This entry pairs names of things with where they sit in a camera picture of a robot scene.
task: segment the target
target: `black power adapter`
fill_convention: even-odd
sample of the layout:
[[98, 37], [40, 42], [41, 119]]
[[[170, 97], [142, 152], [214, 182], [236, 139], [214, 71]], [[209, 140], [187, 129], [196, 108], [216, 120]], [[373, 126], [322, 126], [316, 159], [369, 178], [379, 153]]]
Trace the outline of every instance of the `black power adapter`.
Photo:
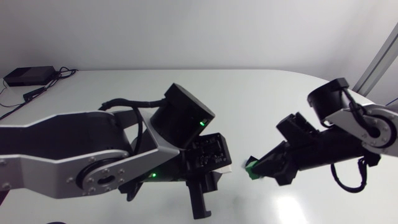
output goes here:
[[47, 85], [57, 74], [53, 66], [17, 68], [4, 81], [9, 86]]

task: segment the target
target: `black cable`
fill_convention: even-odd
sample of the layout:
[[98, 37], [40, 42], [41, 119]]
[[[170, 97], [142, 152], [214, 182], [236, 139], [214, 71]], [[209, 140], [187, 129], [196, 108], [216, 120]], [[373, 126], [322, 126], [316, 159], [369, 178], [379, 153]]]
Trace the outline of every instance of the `black cable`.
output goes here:
[[359, 169], [359, 173], [361, 174], [361, 177], [362, 177], [362, 182], [359, 187], [347, 187], [343, 183], [341, 183], [340, 179], [337, 177], [335, 164], [330, 164], [330, 169], [331, 169], [331, 174], [333, 175], [333, 178], [335, 179], [337, 184], [342, 189], [344, 189], [350, 193], [358, 193], [358, 192], [361, 192], [363, 189], [365, 189], [365, 186], [366, 186], [366, 180], [368, 178], [368, 174], [366, 171], [366, 165], [367, 165], [367, 163], [366, 163], [364, 157], [358, 159], [358, 169]]
[[[57, 84], [57, 82], [59, 81], [59, 79], [64, 79], [64, 78], [71, 77], [71, 76], [74, 75], [77, 71], [78, 71], [77, 69], [68, 69], [67, 67], [61, 67], [60, 70], [58, 71], [57, 76], [56, 76], [55, 78], [53, 78], [53, 79], [49, 82], [49, 84], [47, 84], [47, 86], [45, 86], [45, 88], [43, 88], [42, 91], [38, 92], [36, 95], [34, 95], [34, 96], [33, 96], [32, 98], [30, 98], [29, 100], [27, 100], [27, 101], [25, 101], [25, 102], [23, 102], [23, 103], [20, 103], [20, 104], [18, 104], [18, 105], [12, 105], [12, 106], [5, 106], [5, 105], [0, 104], [1, 106], [7, 107], [7, 108], [8, 108], [8, 107], [17, 106], [17, 107], [14, 108], [12, 111], [10, 111], [10, 112], [8, 112], [8, 113], [2, 115], [2, 116], [0, 117], [0, 120], [2, 120], [2, 119], [4, 119], [4, 118], [8, 117], [9, 115], [13, 114], [15, 111], [21, 109], [23, 106], [25, 106], [26, 104], [30, 103], [32, 100], [34, 100], [34, 99], [36, 99], [37, 97], [39, 97], [41, 94], [43, 94], [43, 93], [44, 93], [45, 91], [47, 91], [49, 88], [51, 88], [51, 87], [53, 87], [55, 84]], [[63, 77], [63, 76], [62, 76], [62, 73], [64, 73], [64, 72], [70, 72], [70, 74]]]
[[136, 114], [137, 123], [138, 123], [137, 142], [136, 146], [132, 151], [132, 156], [134, 156], [138, 153], [138, 150], [141, 146], [142, 130], [144, 129], [142, 126], [142, 116], [138, 108], [155, 108], [155, 107], [165, 106], [166, 104], [167, 102], [165, 99], [158, 101], [131, 101], [122, 98], [117, 98], [103, 103], [98, 110], [106, 111], [114, 106], [128, 106], [133, 109], [134, 113]]
[[19, 106], [19, 105], [21, 105], [21, 103], [19, 103], [19, 104], [17, 104], [17, 105], [10, 105], [10, 106], [8, 106], [8, 105], [3, 105], [3, 104], [0, 103], [0, 106], [6, 107], [6, 108], [12, 108], [12, 107]]
[[386, 106], [390, 105], [391, 103], [395, 102], [396, 100], [398, 100], [398, 98], [394, 99], [393, 101], [391, 101], [390, 103], [386, 104]]
[[167, 104], [165, 99], [161, 99], [158, 101], [131, 101], [122, 98], [117, 98], [113, 100], [109, 100], [102, 104], [99, 110], [108, 110], [114, 106], [128, 106], [128, 107], [136, 107], [136, 108], [156, 108], [160, 106], [165, 106]]
[[141, 113], [139, 112], [138, 108], [134, 107], [132, 108], [137, 116], [137, 123], [138, 123], [138, 135], [137, 135], [137, 142], [136, 146], [134, 147], [134, 150], [132, 151], [132, 156], [135, 156], [138, 154], [138, 150], [141, 146], [141, 141], [142, 141], [142, 132], [143, 132], [143, 127], [142, 127], [142, 116]]
[[347, 88], [342, 89], [344, 94], [347, 96], [349, 100], [349, 109], [351, 110], [355, 121], [363, 128], [365, 129], [368, 134], [374, 138], [378, 137], [380, 135], [380, 131], [377, 128], [374, 128], [365, 121], [363, 118], [363, 115], [366, 114], [366, 110], [360, 105], [357, 104], [354, 100], [354, 98], [350, 95], [348, 92]]

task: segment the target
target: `power cord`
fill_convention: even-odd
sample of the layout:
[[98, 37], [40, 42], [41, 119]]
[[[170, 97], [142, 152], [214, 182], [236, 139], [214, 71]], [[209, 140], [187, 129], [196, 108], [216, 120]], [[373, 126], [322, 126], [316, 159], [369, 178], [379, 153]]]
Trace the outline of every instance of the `power cord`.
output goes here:
[[[24, 94], [25, 102], [19, 103], [19, 104], [16, 104], [16, 105], [11, 105], [11, 106], [0, 104], [0, 106], [6, 107], [6, 108], [12, 108], [12, 107], [16, 106], [16, 108], [14, 108], [12, 111], [2, 115], [0, 117], [0, 120], [8, 117], [9, 115], [13, 114], [15, 111], [21, 109], [23, 106], [25, 106], [26, 104], [30, 103], [31, 101], [33, 101], [37, 97], [39, 97], [41, 94], [43, 94], [49, 88], [51, 88], [55, 84], [57, 84], [57, 82], [59, 80], [65, 79], [65, 78], [69, 78], [72, 75], [74, 75], [77, 71], [78, 71], [77, 69], [69, 69], [67, 67], [61, 67], [60, 70], [57, 72], [57, 75], [49, 82], [49, 84], [47, 84], [46, 86], [41, 87], [41, 88], [39, 88], [37, 90], [34, 90], [32, 92]], [[70, 72], [70, 73], [69, 73], [69, 75], [63, 76], [63, 73], [65, 73], [65, 72]], [[4, 80], [3, 80], [3, 85], [4, 85], [4, 88], [1, 90], [0, 94], [7, 88], [7, 86], [4, 84]]]
[[[366, 110], [362, 107], [362, 105], [355, 102], [354, 98], [350, 95], [347, 88], [343, 88], [341, 90], [341, 92], [343, 92], [347, 96], [347, 99], [349, 100], [348, 106], [354, 116], [355, 121], [362, 128], [364, 128], [369, 133], [370, 136], [376, 137], [376, 136], [380, 135], [380, 131], [377, 128], [373, 128], [370, 125], [368, 125], [367, 122], [365, 122], [363, 115], [366, 115]], [[331, 128], [331, 126], [326, 126], [324, 124], [322, 124], [322, 125], [324, 127]], [[366, 170], [367, 164], [368, 163], [366, 162], [365, 157], [362, 157], [358, 160], [358, 169], [359, 169], [359, 173], [361, 174], [361, 177], [362, 177], [362, 182], [359, 187], [347, 187], [343, 183], [341, 183], [340, 179], [337, 176], [335, 164], [330, 164], [331, 174], [332, 174], [334, 180], [337, 182], [337, 184], [342, 189], [344, 189], [345, 191], [350, 192], [350, 193], [358, 193], [358, 192], [361, 192], [363, 189], [365, 189], [365, 186], [366, 186], [366, 180], [368, 178], [368, 174], [367, 174], [367, 170]]]
[[330, 165], [330, 169], [331, 169], [331, 174], [333, 176], [333, 178], [335, 179], [335, 181], [337, 182], [337, 184], [344, 190], [346, 190], [349, 193], [358, 193], [361, 192], [363, 189], [365, 189], [366, 186], [366, 180], [368, 178], [368, 173], [366, 170], [366, 161], [365, 158], [360, 158], [358, 159], [358, 168], [359, 168], [359, 173], [361, 174], [362, 177], [362, 182], [361, 185], [359, 187], [347, 187], [345, 186], [343, 183], [341, 183], [341, 181], [339, 180], [339, 178], [337, 177], [337, 173], [336, 173], [336, 167], [335, 164], [331, 164]]

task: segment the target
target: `screw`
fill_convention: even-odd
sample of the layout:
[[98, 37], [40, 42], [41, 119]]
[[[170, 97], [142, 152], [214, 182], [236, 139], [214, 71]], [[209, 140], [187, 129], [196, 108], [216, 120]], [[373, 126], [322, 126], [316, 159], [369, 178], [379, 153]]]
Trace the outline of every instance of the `screw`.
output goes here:
[[7, 165], [7, 161], [5, 161], [4, 159], [0, 159], [0, 166], [5, 166]]
[[96, 159], [95, 159], [95, 157], [93, 157], [93, 156], [90, 157], [90, 158], [88, 158], [88, 162], [90, 162], [90, 163], [91, 163], [91, 162], [95, 162], [95, 161], [96, 161]]
[[2, 187], [4, 190], [9, 190], [9, 189], [11, 189], [10, 183], [4, 183], [1, 187]]
[[67, 183], [70, 184], [70, 183], [72, 183], [72, 182], [73, 182], [73, 177], [69, 177], [69, 178], [67, 179]]
[[101, 173], [103, 173], [103, 174], [108, 174], [108, 173], [109, 173], [109, 169], [108, 169], [108, 168], [103, 169], [103, 170], [101, 171]]
[[87, 183], [92, 183], [94, 182], [94, 179], [92, 179], [91, 177], [89, 179], [86, 180]]

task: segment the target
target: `black plastic housing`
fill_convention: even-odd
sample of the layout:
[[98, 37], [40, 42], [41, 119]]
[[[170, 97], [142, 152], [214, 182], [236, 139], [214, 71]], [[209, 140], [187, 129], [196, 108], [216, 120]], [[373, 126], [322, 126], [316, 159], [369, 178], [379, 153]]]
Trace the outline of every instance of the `black plastic housing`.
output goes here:
[[57, 75], [53, 66], [17, 68], [4, 77], [9, 86], [47, 85]]
[[165, 93], [166, 106], [151, 117], [154, 129], [169, 143], [186, 148], [215, 114], [186, 89], [173, 84]]
[[308, 103], [315, 110], [321, 122], [332, 113], [348, 108], [347, 102], [341, 97], [342, 89], [348, 87], [349, 85], [345, 78], [337, 78], [313, 90], [308, 95]]

